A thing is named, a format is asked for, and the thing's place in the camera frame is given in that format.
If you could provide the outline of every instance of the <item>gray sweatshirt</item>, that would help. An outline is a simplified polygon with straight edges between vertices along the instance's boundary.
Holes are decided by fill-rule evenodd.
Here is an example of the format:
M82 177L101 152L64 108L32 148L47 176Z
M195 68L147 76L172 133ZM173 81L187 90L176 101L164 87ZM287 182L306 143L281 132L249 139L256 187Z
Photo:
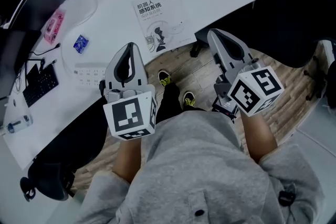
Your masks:
M132 184L97 173L77 223L313 223L323 193L299 148L283 144L256 164L224 117L187 111L159 123ZM296 194L289 207L282 190Z

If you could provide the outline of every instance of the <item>power strip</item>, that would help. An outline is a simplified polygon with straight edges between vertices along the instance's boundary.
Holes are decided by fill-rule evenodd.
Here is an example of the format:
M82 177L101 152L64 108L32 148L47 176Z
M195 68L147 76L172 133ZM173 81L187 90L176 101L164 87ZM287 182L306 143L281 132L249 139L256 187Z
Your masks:
M79 87L99 90L99 82L105 79L108 63L77 63L75 64L76 84Z

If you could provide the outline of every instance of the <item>gray sleeve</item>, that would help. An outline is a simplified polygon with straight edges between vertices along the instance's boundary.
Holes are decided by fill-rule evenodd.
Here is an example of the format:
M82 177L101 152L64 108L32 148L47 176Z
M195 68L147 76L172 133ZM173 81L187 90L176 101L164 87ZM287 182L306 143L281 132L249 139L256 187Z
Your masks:
M103 224L117 222L116 218L121 218L122 203L129 187L130 184L115 173L96 173L75 223ZM127 214L129 212L124 208L122 213Z
M271 179L276 198L288 187L295 189L296 198L290 207L282 207L287 223L313 223L324 195L319 180L297 145L284 143L264 156L260 167Z

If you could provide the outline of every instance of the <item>keyboard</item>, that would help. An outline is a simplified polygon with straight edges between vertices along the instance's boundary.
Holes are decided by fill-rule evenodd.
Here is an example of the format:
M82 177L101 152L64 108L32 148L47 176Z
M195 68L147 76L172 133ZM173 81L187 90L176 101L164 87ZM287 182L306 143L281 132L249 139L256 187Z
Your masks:
M28 107L30 108L57 85L58 80L55 74L54 66L48 65L23 91L23 96Z

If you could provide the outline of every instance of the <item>laminate floor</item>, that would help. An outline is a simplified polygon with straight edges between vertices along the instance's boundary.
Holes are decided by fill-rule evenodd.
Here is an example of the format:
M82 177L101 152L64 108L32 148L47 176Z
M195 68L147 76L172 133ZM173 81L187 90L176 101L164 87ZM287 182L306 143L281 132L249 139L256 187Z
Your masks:
M160 103L163 97L163 88L159 84L157 74L160 69L165 69L180 88L181 101L185 91L193 91L196 97L196 106L211 110L212 103L216 98L213 84L220 75L220 71L214 63L209 48L202 49L198 58L191 58L191 47L192 45L188 45L175 51L166 52L149 63L146 66L149 83L155 86L156 98ZM263 113L277 141L280 142L299 124L316 102L316 98L311 102L306 101L306 95L311 93L314 82L311 78L303 75L305 69L314 73L315 63L311 60L305 67L295 69L287 67L258 51L252 50L252 54L254 57L262 59L265 65L273 67L285 88L285 92L280 99ZM320 59L320 63L326 71L327 59L322 45L318 46L316 56ZM245 145L244 129L241 122L240 114L238 114L234 126L236 133ZM87 166L77 170L72 187L73 191L77 189L87 190L93 175L97 171L111 170L119 144L119 140L112 137L108 132L103 150L97 158Z

